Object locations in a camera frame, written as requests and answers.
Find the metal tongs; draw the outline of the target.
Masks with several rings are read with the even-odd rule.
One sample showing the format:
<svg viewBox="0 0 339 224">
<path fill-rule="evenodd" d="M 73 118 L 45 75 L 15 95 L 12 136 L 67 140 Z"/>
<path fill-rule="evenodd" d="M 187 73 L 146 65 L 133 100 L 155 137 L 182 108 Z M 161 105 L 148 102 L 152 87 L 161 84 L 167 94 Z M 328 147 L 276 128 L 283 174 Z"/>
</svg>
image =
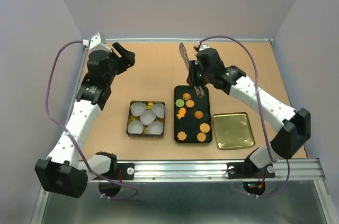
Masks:
<svg viewBox="0 0 339 224">
<path fill-rule="evenodd" d="M 188 74 L 188 78 L 186 80 L 187 83 L 190 86 L 194 87 L 194 90 L 195 90 L 195 92 L 197 94 L 197 97 L 203 98 L 204 91 L 203 91 L 202 87 L 201 86 L 194 86 L 193 85 L 193 79 L 194 79 L 194 77 L 193 77 L 193 63 L 191 63 L 191 61 L 189 60 L 186 48 L 184 46 L 184 43 L 182 43 L 182 42 L 179 44 L 179 52 L 180 52 L 180 56 L 183 59 L 184 64 L 185 64 L 185 66 L 186 66 L 186 68 L 188 70 L 188 73 L 189 73 Z"/>
</svg>

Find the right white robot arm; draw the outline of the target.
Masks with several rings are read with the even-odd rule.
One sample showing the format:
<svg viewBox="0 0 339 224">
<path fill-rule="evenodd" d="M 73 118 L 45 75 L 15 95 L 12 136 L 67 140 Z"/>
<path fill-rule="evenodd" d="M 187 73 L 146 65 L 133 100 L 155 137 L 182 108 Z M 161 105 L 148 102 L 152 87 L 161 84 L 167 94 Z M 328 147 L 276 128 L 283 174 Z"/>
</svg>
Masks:
<svg viewBox="0 0 339 224">
<path fill-rule="evenodd" d="M 311 136 L 311 115 L 304 108 L 296 110 L 275 99 L 236 66 L 226 67 L 218 51 L 208 46 L 196 48 L 196 59 L 188 58 L 183 44 L 180 55 L 188 69 L 186 82 L 193 86 L 197 96 L 203 97 L 203 86 L 211 84 L 256 111 L 261 121 L 268 122 L 277 132 L 265 146 L 254 150 L 244 160 L 244 172 L 256 176 L 265 166 L 278 159 L 291 159 Z"/>
</svg>

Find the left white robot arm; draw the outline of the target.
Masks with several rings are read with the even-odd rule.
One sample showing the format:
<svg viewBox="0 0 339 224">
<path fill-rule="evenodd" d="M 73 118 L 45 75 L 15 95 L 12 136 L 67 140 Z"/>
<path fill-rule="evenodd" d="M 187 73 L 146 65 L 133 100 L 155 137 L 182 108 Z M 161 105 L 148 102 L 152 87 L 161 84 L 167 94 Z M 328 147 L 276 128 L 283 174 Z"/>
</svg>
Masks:
<svg viewBox="0 0 339 224">
<path fill-rule="evenodd" d="M 63 131 L 46 159 L 38 159 L 34 170 L 42 188 L 72 198 L 83 195 L 89 181 L 100 178 L 122 188 L 120 180 L 113 180 L 118 171 L 115 154 L 98 152 L 86 159 L 82 152 L 88 134 L 111 95 L 114 78 L 135 64 L 135 54 L 115 42 L 112 48 L 90 44 L 87 72 L 75 96 L 73 110 L 67 124 L 51 115 L 49 119 Z"/>
</svg>

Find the orange fish cookie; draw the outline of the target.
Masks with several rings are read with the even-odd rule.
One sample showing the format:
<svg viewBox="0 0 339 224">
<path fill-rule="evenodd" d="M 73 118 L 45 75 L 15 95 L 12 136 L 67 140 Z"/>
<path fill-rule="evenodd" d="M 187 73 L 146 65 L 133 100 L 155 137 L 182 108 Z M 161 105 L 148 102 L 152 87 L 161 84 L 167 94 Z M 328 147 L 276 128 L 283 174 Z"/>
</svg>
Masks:
<svg viewBox="0 0 339 224">
<path fill-rule="evenodd" d="M 184 118 L 185 115 L 186 115 L 186 108 L 184 108 L 184 107 L 179 108 L 178 113 L 176 115 L 177 118 L 180 120 L 180 119 Z"/>
</svg>

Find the green round cookie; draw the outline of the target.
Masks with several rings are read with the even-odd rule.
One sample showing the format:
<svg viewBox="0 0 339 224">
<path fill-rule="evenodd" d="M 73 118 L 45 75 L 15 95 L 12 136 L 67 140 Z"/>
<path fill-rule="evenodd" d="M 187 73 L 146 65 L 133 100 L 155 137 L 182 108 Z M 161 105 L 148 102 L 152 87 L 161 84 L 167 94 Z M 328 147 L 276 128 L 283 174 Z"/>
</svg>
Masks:
<svg viewBox="0 0 339 224">
<path fill-rule="evenodd" d="M 177 107 L 183 107 L 183 106 L 185 105 L 185 101 L 184 101 L 183 99 L 177 99 L 177 100 L 175 101 L 175 105 L 176 105 Z"/>
</svg>

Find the orange swirl cookie top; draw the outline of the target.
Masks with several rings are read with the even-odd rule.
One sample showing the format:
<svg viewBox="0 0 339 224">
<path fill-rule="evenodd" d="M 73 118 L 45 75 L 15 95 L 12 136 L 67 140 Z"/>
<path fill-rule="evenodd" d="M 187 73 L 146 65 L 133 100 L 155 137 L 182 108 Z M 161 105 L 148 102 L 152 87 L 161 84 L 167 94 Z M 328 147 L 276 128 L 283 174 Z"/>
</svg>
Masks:
<svg viewBox="0 0 339 224">
<path fill-rule="evenodd" d="M 182 97 L 185 101 L 188 101 L 192 98 L 190 93 L 184 93 Z"/>
</svg>

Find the orange flower cookie bottom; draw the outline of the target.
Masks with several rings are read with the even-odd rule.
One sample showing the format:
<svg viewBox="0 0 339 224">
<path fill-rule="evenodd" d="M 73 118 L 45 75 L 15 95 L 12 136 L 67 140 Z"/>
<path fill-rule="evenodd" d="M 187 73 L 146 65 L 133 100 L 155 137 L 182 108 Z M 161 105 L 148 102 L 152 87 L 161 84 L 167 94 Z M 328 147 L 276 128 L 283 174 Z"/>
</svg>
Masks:
<svg viewBox="0 0 339 224">
<path fill-rule="evenodd" d="M 177 134 L 177 139 L 179 141 L 185 141 L 187 139 L 187 134 L 184 132 L 184 131 L 180 131 L 178 134 Z"/>
</svg>

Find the orange flower cookie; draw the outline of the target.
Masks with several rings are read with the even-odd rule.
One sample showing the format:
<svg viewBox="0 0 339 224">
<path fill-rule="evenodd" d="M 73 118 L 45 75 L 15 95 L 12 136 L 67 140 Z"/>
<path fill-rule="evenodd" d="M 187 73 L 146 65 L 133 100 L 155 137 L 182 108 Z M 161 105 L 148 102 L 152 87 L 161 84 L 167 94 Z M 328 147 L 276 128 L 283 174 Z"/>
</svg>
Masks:
<svg viewBox="0 0 339 224">
<path fill-rule="evenodd" d="M 194 107 L 195 102 L 193 100 L 187 100 L 185 104 L 187 108 L 191 109 Z"/>
<path fill-rule="evenodd" d="M 178 134 L 177 134 L 177 139 L 179 141 L 185 141 L 187 139 L 187 134 L 184 132 L 184 131 L 180 131 Z"/>
</svg>

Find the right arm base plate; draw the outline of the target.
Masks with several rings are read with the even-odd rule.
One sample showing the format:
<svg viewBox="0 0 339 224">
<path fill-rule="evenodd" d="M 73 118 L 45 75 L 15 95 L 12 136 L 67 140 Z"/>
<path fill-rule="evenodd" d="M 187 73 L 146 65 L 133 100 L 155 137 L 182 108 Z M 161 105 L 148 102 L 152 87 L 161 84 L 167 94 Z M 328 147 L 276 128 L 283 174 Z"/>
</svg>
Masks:
<svg viewBox="0 0 339 224">
<path fill-rule="evenodd" d="M 227 164 L 227 175 L 229 179 L 275 178 L 275 171 L 272 164 L 257 168 L 246 162 L 231 162 Z"/>
</svg>

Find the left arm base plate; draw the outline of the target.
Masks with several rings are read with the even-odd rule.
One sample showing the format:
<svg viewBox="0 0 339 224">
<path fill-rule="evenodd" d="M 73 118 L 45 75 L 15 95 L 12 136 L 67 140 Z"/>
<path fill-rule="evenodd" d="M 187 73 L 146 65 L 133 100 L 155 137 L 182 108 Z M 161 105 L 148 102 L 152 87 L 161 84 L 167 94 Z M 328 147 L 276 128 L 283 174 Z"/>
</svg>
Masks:
<svg viewBox="0 0 339 224">
<path fill-rule="evenodd" d="M 102 175 L 111 180 L 130 181 L 134 179 L 135 164 L 131 162 L 112 164 Z"/>
</svg>

